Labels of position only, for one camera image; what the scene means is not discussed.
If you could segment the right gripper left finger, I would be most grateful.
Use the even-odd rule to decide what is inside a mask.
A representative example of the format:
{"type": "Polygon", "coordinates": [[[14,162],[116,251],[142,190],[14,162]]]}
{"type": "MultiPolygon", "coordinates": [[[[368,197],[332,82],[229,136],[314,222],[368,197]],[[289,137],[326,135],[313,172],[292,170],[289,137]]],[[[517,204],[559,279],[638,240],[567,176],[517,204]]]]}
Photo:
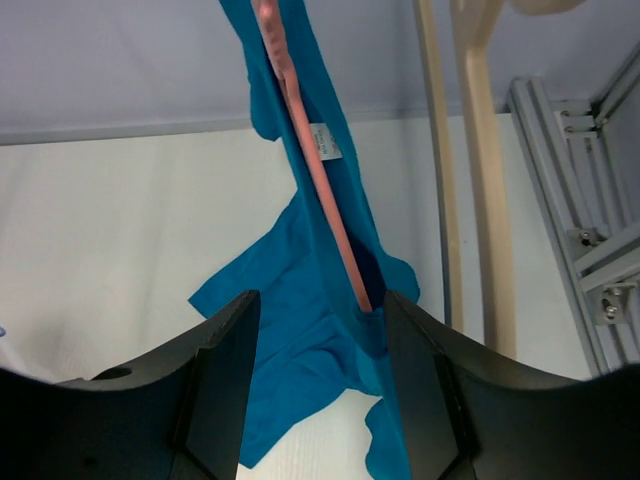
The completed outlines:
{"type": "Polygon", "coordinates": [[[232,479],[254,369],[260,296],[90,379],[1,373],[5,479],[232,479]]]}

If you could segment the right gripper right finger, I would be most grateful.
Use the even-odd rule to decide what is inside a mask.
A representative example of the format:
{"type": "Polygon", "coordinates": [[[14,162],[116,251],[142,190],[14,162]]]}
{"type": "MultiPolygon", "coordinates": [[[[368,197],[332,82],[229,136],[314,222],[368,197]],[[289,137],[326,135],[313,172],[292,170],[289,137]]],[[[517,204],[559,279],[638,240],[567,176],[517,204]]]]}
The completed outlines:
{"type": "Polygon", "coordinates": [[[384,301],[415,479],[635,479],[639,368],[578,381],[514,361],[396,292],[384,301]]]}

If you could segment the blue t shirt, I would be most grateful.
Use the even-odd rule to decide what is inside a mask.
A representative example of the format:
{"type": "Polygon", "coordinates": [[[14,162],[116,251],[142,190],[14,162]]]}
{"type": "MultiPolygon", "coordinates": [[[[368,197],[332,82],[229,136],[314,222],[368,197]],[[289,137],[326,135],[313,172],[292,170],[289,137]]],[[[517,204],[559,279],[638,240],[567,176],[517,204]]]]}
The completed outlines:
{"type": "Polygon", "coordinates": [[[280,3],[305,110],[340,150],[325,169],[372,305],[359,310],[322,211],[293,124],[247,1],[223,10],[241,41],[251,120],[264,139],[284,145],[297,190],[271,230],[208,279],[190,298],[211,316],[240,292],[261,296],[261,318],[240,461],[255,466],[296,423],[345,390],[377,397],[365,418],[366,456],[376,479],[406,479],[410,467],[393,386],[382,306],[388,290],[420,295],[412,268],[380,242],[346,118],[323,62],[305,5],[280,3]]]}

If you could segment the pink wire hanger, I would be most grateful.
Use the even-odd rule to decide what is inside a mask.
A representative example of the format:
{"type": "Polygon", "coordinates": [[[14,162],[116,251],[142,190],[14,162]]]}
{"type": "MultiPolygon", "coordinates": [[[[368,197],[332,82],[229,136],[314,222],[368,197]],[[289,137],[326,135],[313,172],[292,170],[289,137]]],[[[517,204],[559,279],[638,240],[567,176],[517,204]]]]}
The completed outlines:
{"type": "Polygon", "coordinates": [[[319,202],[344,263],[358,306],[361,311],[371,312],[373,308],[304,107],[297,72],[288,50],[278,2],[257,0],[252,1],[251,4],[269,61],[278,79],[319,202]]]}

